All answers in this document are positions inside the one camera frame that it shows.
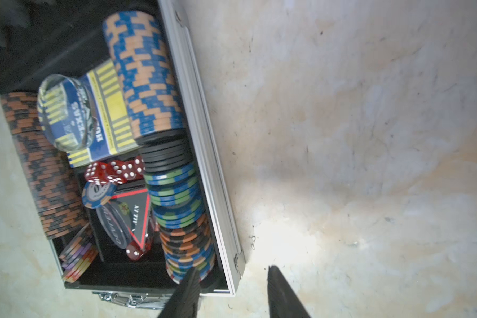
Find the small silver poker case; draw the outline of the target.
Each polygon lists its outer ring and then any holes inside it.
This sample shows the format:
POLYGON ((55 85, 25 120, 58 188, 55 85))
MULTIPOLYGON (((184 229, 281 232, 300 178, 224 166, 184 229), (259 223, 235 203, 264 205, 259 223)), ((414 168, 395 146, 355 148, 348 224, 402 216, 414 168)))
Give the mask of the small silver poker case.
MULTIPOLYGON (((188 133, 201 172, 221 270, 202 291, 212 297, 237 292, 242 248, 211 128, 209 110, 181 1, 0 1, 0 94, 36 91, 52 73, 79 76, 107 59, 101 23, 118 11, 138 9, 161 20, 188 114, 188 133)), ((21 316, 39 306, 60 317, 82 310, 59 278, 54 253, 62 239, 41 232, 33 198, 0 106, 0 308, 21 316)))

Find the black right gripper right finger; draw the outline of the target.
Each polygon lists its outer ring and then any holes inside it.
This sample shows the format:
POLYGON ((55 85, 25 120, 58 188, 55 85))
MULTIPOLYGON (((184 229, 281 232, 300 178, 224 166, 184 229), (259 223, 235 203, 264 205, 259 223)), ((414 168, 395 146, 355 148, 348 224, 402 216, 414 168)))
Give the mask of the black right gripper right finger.
POLYGON ((307 310, 277 266, 268 269, 268 305, 270 317, 306 317, 307 310))

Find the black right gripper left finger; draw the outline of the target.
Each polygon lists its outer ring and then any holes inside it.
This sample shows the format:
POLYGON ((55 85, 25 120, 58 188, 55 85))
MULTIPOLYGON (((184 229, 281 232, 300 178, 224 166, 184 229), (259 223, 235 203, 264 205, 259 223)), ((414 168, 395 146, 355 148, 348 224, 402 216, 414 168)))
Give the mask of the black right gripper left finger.
POLYGON ((200 273, 196 268, 191 268, 158 315, 158 318, 197 317, 200 291, 200 273))

